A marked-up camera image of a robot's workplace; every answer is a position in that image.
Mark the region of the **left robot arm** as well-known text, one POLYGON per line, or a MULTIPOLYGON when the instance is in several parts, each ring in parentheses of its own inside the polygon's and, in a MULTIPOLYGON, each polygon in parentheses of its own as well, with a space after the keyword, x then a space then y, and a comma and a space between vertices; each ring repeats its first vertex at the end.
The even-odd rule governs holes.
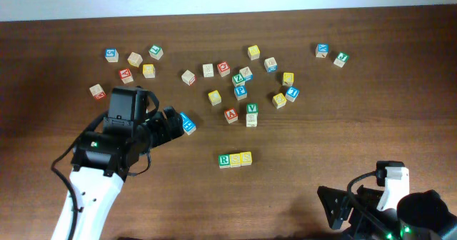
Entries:
POLYGON ((131 167, 151 150, 184 134, 184 119, 172 106, 159 107, 156 95, 140 86, 117 86, 107 111, 97 116, 74 140, 72 170, 63 181, 67 195, 53 239, 99 239, 131 167))

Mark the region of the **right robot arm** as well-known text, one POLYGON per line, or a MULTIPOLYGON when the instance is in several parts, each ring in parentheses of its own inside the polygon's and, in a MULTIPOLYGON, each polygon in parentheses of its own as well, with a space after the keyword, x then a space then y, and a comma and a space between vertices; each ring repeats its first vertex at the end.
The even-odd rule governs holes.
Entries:
POLYGON ((438 192, 410 192, 410 172, 401 161, 378 161, 346 190, 319 186, 328 225, 349 227, 342 239, 455 239, 456 215, 438 192))

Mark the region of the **green R letter block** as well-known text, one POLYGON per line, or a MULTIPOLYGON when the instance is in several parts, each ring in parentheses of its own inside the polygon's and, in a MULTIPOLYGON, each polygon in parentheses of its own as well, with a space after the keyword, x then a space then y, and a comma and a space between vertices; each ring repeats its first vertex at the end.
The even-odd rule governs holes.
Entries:
POLYGON ((230 168, 231 167, 231 160, 229 154, 222 154, 218 157, 218 163, 220 169, 230 168))

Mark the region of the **yellow S letter block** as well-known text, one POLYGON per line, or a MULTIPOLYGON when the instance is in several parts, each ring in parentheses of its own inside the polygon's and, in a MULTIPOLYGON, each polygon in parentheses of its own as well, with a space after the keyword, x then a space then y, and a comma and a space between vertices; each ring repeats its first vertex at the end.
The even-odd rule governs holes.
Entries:
POLYGON ((230 154, 229 155, 230 167, 240 167, 241 166, 241 155, 240 154, 230 154))

